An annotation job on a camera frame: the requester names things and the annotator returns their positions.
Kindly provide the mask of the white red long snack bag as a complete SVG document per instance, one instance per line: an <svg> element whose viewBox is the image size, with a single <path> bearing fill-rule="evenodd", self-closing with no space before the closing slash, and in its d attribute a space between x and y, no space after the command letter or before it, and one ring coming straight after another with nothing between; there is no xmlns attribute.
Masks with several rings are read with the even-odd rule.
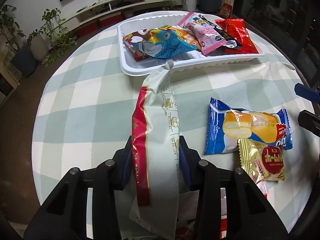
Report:
<svg viewBox="0 0 320 240"><path fill-rule="evenodd" d="M168 61L143 81L132 115L136 197L130 218L166 239L175 238L179 195L180 121L170 87L173 65Z"/></svg>

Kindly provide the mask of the blue cake snack packet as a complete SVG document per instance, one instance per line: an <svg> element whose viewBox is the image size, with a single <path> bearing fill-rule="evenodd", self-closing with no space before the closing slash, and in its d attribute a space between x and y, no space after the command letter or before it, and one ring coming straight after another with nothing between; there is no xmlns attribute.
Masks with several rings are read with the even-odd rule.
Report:
<svg viewBox="0 0 320 240"><path fill-rule="evenodd" d="M231 108L211 98L208 112L207 140L204 153L234 152L239 139L251 139L285 150L293 148L289 116L286 109L277 113L253 112Z"/></svg>

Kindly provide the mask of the gold biscuit packet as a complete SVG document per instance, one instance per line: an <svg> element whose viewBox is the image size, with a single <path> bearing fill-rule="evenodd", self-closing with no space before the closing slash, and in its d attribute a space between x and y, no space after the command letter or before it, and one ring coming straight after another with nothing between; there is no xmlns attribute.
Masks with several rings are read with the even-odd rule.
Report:
<svg viewBox="0 0 320 240"><path fill-rule="evenodd" d="M248 138L238 140L241 167L257 184L285 180L281 148Z"/></svg>

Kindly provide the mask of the pink cartoon snack packet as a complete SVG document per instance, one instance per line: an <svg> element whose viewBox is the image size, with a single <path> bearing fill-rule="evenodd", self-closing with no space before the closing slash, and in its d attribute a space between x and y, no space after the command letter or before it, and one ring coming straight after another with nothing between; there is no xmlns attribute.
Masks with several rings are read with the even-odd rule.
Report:
<svg viewBox="0 0 320 240"><path fill-rule="evenodd" d="M203 55L207 55L227 44L226 39L207 20L201 19L192 11L178 22L178 26L190 30L196 36Z"/></svg>

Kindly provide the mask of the orange snack packet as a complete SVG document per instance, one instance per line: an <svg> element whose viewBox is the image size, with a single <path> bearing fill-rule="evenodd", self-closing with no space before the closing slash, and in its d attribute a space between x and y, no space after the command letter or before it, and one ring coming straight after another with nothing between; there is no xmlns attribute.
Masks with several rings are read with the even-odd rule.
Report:
<svg viewBox="0 0 320 240"><path fill-rule="evenodd" d="M165 30L173 30L176 32L179 38L181 38L184 42L191 44L193 46L196 46L197 51L201 51L201 46L196 38L195 35L193 35L189 30L183 29L178 25L170 26L170 25L164 25L162 27Z"/></svg>

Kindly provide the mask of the pale pink snack packet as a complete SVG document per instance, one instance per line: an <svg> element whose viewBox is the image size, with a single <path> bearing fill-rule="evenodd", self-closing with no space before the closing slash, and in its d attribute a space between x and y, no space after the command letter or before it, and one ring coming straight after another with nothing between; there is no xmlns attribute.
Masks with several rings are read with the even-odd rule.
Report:
<svg viewBox="0 0 320 240"><path fill-rule="evenodd" d="M189 191L179 195L178 220L187 221L196 218L199 190Z"/></svg>

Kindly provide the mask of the checkered tablecloth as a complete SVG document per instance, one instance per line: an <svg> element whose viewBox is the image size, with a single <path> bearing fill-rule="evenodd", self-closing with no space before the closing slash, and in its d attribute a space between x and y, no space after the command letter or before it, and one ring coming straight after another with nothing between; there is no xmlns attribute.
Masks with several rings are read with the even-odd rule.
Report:
<svg viewBox="0 0 320 240"><path fill-rule="evenodd" d="M316 213L319 134L301 79L263 54L145 68L124 35L175 25L145 14L80 46L44 88L32 142L42 205L25 239L292 239Z"/></svg>

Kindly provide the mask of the black snack packet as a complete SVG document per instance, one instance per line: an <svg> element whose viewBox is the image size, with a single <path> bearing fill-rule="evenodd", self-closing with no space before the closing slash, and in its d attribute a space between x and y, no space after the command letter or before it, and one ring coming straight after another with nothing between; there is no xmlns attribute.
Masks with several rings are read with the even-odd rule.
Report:
<svg viewBox="0 0 320 240"><path fill-rule="evenodd" d="M236 38L233 38L229 33L224 31L221 27L219 27L213 22L210 22L201 14L199 14L199 18L207 22L211 27L213 27L215 31L217 31L227 41L224 47L229 49L238 49L242 47L242 44L238 42Z"/></svg>

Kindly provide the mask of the blue fish snack bag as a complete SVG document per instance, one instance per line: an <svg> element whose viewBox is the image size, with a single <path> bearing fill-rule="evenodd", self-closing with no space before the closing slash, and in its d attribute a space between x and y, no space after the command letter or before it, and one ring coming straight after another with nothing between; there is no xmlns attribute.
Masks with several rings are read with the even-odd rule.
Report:
<svg viewBox="0 0 320 240"><path fill-rule="evenodd" d="M137 62L149 58L170 59L196 50L196 46L184 42L175 31L162 27L127 34L123 43Z"/></svg>

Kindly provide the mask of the red storage box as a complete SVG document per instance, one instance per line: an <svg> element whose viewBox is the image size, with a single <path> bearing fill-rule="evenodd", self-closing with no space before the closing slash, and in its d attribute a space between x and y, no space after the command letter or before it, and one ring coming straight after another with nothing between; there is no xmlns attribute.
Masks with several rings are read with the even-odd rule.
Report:
<svg viewBox="0 0 320 240"><path fill-rule="evenodd" d="M123 20L123 16L120 13L109 14L99 19L99 24L101 27L109 27L117 24Z"/></svg>
<svg viewBox="0 0 320 240"><path fill-rule="evenodd" d="M77 37L83 37L89 33L92 33L99 29L99 25L97 24L97 21L86 23L78 27L75 31Z"/></svg>

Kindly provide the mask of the potted plant white pot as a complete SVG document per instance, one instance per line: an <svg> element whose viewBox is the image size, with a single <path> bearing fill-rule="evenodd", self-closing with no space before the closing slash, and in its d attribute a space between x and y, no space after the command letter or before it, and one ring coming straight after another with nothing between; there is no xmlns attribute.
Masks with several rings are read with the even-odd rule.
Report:
<svg viewBox="0 0 320 240"><path fill-rule="evenodd" d="M31 47L31 42L39 35L44 35L50 42L52 52L49 52L41 64L48 66L59 59L65 52L76 45L75 38L69 35L67 27L63 26L65 18L61 18L61 10L58 8L46 9L42 15L43 25L29 34L27 45Z"/></svg>

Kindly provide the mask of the white tv cabinet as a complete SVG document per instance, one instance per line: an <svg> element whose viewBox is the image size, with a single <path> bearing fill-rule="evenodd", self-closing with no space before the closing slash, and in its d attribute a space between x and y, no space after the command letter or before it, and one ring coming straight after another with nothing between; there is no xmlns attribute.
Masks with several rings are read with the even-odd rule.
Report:
<svg viewBox="0 0 320 240"><path fill-rule="evenodd" d="M163 3L165 1L167 0L103 0L95 3L94 5L84 7L72 16L63 17L61 24L67 27L68 30L73 30L85 23L99 19L108 14L113 14L134 7L141 7L143 5Z"/></svg>

